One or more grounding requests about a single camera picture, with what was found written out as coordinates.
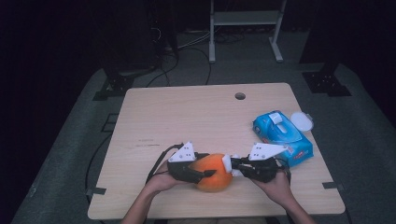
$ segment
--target person's right arm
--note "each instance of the person's right arm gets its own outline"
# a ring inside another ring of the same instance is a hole
[[[268,198],[282,206],[296,224],[316,224],[294,198],[285,172],[278,172],[276,177],[268,183],[253,179],[252,181],[265,192]]]

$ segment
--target blue wipes package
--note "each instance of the blue wipes package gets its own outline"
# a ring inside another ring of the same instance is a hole
[[[312,127],[312,120],[302,112],[293,114],[291,121],[278,110],[260,115],[253,121],[253,131],[264,143],[288,148],[277,157],[287,161],[290,167],[314,156],[312,143],[302,133]]]

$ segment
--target dark background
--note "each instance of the dark background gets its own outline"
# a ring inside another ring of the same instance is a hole
[[[119,62],[115,55],[120,54],[126,63],[148,65],[158,56],[149,40],[149,27],[156,18],[144,13],[155,9],[155,1],[103,2],[129,8],[131,14],[122,14],[126,22],[143,25],[146,22],[147,29],[132,26],[134,30],[125,31],[129,38],[114,35],[120,34],[125,23],[117,23],[122,18],[112,17],[117,8],[108,5],[104,10],[103,5],[87,7],[85,1],[77,0],[0,3],[2,222],[8,223],[14,216],[81,90],[102,67],[103,59],[109,64],[108,60],[115,58]],[[173,20],[179,32],[208,28],[209,1],[174,0],[174,3]],[[230,3],[234,10],[256,8],[256,5],[263,9],[276,7],[276,1]],[[227,4],[228,1],[219,0],[217,8],[226,8]],[[323,63],[336,55],[359,75],[393,124],[396,123],[395,9],[394,1],[389,0],[289,0],[282,25],[284,31],[290,32],[312,28],[302,63]],[[130,54],[122,51],[122,46],[128,46]],[[141,54],[146,57],[138,62],[136,58],[142,57],[136,56]],[[98,55],[105,57],[100,61]]]

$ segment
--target round white lid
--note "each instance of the round white lid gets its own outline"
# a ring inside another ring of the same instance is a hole
[[[290,121],[301,132],[311,131],[314,127],[314,122],[312,119],[309,117],[309,115],[303,112],[294,112],[290,117]]]

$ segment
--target person's left arm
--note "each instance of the person's left arm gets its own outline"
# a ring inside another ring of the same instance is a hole
[[[171,189],[175,185],[186,182],[175,180],[167,172],[167,165],[164,162],[158,168],[156,174],[150,179],[145,187],[142,188],[127,214],[121,221],[122,224],[141,224],[145,221],[149,212],[151,202],[161,191]]]

